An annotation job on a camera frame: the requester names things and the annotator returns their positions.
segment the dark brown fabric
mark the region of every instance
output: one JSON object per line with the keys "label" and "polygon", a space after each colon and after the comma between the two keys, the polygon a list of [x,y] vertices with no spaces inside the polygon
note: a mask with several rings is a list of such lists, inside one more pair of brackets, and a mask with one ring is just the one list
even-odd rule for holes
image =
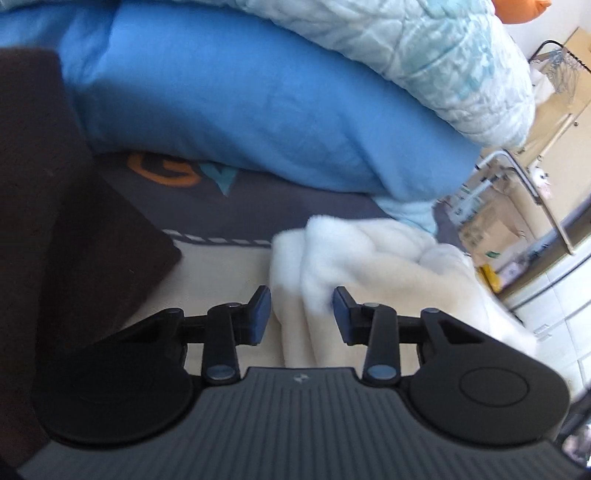
{"label": "dark brown fabric", "polygon": [[37,365],[117,328],[180,259],[96,173],[59,60],[0,50],[0,456],[46,438],[29,399]]}

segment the white fluffy fabric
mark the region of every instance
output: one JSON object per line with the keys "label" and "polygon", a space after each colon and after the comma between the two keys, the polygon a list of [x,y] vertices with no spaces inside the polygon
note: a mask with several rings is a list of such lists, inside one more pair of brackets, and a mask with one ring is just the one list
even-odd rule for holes
{"label": "white fluffy fabric", "polygon": [[[360,371],[366,348],[341,339],[332,311],[337,286],[358,303],[386,304],[400,315],[436,307],[535,356],[535,337],[479,284],[469,257],[395,220],[318,216],[303,230],[280,233],[273,240],[270,285],[287,367]],[[401,346],[401,362],[403,374],[418,368],[413,346]]]}

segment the white wall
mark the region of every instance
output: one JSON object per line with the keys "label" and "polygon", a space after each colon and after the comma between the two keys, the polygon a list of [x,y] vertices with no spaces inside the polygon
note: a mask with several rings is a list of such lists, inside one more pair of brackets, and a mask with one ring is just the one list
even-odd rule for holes
{"label": "white wall", "polygon": [[529,57],[544,40],[563,43],[579,26],[591,30],[591,0],[553,0],[552,6],[534,21],[506,27]]}

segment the black circular motor housing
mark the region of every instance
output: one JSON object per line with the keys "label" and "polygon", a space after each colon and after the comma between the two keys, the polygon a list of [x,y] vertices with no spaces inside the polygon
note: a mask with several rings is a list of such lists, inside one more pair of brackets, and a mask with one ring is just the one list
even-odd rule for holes
{"label": "black circular motor housing", "polygon": [[37,417],[51,437],[116,446],[164,430],[187,412],[190,375],[154,345],[110,344],[43,369],[33,386]]}
{"label": "black circular motor housing", "polygon": [[436,352],[413,376],[410,400],[449,436],[510,446],[554,434],[570,397],[557,373],[491,339]]}

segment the blue blanket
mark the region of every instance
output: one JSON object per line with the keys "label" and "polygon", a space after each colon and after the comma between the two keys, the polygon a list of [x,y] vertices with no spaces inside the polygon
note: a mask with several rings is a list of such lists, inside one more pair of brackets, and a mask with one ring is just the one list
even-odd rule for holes
{"label": "blue blanket", "polygon": [[403,203],[454,192],[479,154],[366,66],[231,9],[39,5],[0,14],[0,46],[58,51],[97,153],[212,160]]}

